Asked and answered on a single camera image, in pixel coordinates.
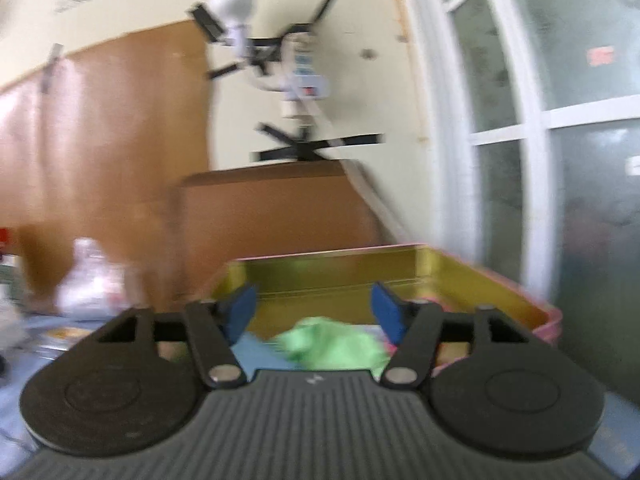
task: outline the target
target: wall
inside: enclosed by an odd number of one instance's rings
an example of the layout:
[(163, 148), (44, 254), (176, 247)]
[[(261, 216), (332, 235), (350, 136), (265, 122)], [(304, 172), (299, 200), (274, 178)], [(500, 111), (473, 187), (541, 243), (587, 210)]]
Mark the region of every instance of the wall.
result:
[[(0, 84), (46, 61), (53, 43), (76, 50), (131, 30), (183, 20), (197, 0), (0, 0)], [(304, 20), (318, 0), (257, 0), (256, 36)], [(322, 104), (338, 135), (379, 132), (382, 146), (342, 148), (367, 165), (381, 194), (415, 240), (431, 236), (429, 143), (417, 106), (407, 32), (395, 0), (338, 0), (320, 30), (317, 69), (333, 93)], [(360, 56), (373, 49), (375, 59)], [(215, 65), (230, 53), (216, 48)], [(253, 131), (260, 121), (290, 130), (276, 94), (251, 88), (236, 75), (215, 85), (209, 160), (212, 168), (246, 166), (250, 152), (274, 144)], [(333, 135), (319, 132), (318, 135)]]

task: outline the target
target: white plastic bag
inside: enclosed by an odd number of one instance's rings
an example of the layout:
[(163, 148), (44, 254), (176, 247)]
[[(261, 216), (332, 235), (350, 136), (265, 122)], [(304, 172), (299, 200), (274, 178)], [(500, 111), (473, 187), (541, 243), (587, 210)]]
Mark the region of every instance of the white plastic bag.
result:
[(127, 279), (131, 270), (110, 263), (92, 238), (77, 238), (74, 241), (74, 266), (56, 288), (58, 311), (62, 316), (78, 320), (116, 316), (139, 297), (135, 292), (140, 288), (131, 283), (131, 278)]

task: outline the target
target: green cloth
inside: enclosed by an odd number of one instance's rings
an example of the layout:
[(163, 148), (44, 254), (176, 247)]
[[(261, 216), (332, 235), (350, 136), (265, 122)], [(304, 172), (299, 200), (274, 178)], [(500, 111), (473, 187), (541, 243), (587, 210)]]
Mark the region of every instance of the green cloth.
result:
[(305, 370), (370, 370), (379, 378), (389, 355), (375, 335), (357, 325), (307, 317), (272, 343)]

